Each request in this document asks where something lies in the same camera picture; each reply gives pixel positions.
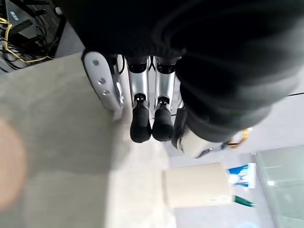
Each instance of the blue and white toothpaste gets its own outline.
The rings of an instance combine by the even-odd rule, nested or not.
[[[229,183],[253,189],[256,186],[256,169],[255,163],[229,169]]]

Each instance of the yellow cable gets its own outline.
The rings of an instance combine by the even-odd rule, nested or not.
[[[18,56],[15,52],[11,51],[9,48],[8,48],[8,43],[9,43],[9,32],[10,32],[10,29],[11,27],[13,26],[12,24],[8,23],[7,20],[3,19],[3,18],[0,18],[0,23],[2,24],[7,24],[8,27],[6,28],[6,31],[5,31],[5,36],[4,36],[4,39],[5,39],[5,43],[4,43],[4,48],[5,50],[7,50],[8,52],[10,52],[14,57],[16,57],[17,59],[19,59],[21,62],[23,63],[34,63],[34,62],[39,62],[41,60],[44,60],[46,58],[50,58],[50,59],[53,59],[51,58],[50,56],[45,56],[45,57],[42,57],[42,58],[37,58],[37,59],[33,59],[33,60],[24,60],[22,59],[20,56]]]

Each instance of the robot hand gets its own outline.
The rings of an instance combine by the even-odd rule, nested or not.
[[[91,76],[102,69],[90,72],[86,56],[84,65],[96,79],[91,83],[97,94],[115,95],[102,101],[109,111],[122,108],[116,55],[126,57],[131,138],[171,139],[194,157],[263,120],[295,87],[304,62],[302,0],[59,0],[59,5],[88,53],[103,59],[99,64],[108,72],[106,81],[112,79],[109,85]],[[148,56],[158,63],[152,129]],[[174,127],[168,118],[173,72],[182,97]]]

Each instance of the green pen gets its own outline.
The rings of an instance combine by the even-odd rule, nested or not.
[[[242,204],[242,205],[244,205],[244,206],[247,206],[247,207],[251,207],[251,208],[254,208],[255,206],[256,206],[256,204],[254,204],[254,203],[252,203],[252,202],[250,202],[250,201],[248,201],[248,200],[246,200],[246,199],[243,199],[243,198],[241,198],[241,197],[239,197],[239,196],[235,196],[236,198],[235,198],[235,202],[236,203],[239,203],[239,204]]]

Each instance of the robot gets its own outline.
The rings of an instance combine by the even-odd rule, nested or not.
[[[124,95],[117,56],[128,67],[130,136],[171,140],[200,157],[256,125],[297,84],[304,60],[304,1],[58,0],[86,50],[83,63],[102,105],[119,119]],[[156,60],[149,97],[148,58]],[[175,75],[180,100],[174,125]],[[155,100],[155,121],[149,121]]]

